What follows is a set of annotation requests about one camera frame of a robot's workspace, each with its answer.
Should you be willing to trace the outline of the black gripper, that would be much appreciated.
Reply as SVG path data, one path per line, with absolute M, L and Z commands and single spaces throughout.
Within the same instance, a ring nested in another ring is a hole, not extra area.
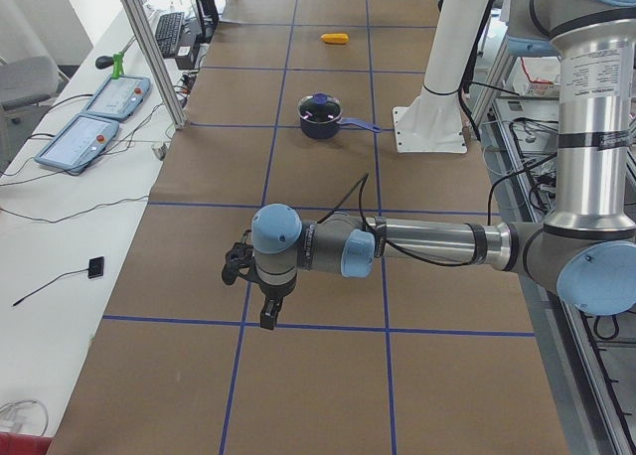
M 259 325 L 262 329 L 274 330 L 283 306 L 283 299 L 294 290 L 294 279 L 274 284 L 258 278 L 258 287 L 265 301 L 260 311 Z

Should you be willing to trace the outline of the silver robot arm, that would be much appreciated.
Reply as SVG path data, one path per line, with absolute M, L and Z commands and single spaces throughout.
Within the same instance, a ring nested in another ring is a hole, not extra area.
M 576 309 L 616 315 L 635 303 L 635 225 L 624 212 L 635 0 L 512 0 L 513 37 L 560 58 L 556 204 L 540 223 L 445 224 L 338 214 L 305 222 L 288 206 L 251 223 L 249 274 L 273 329 L 301 270 L 364 278 L 400 255 L 442 267 L 488 264 L 526 276 Z

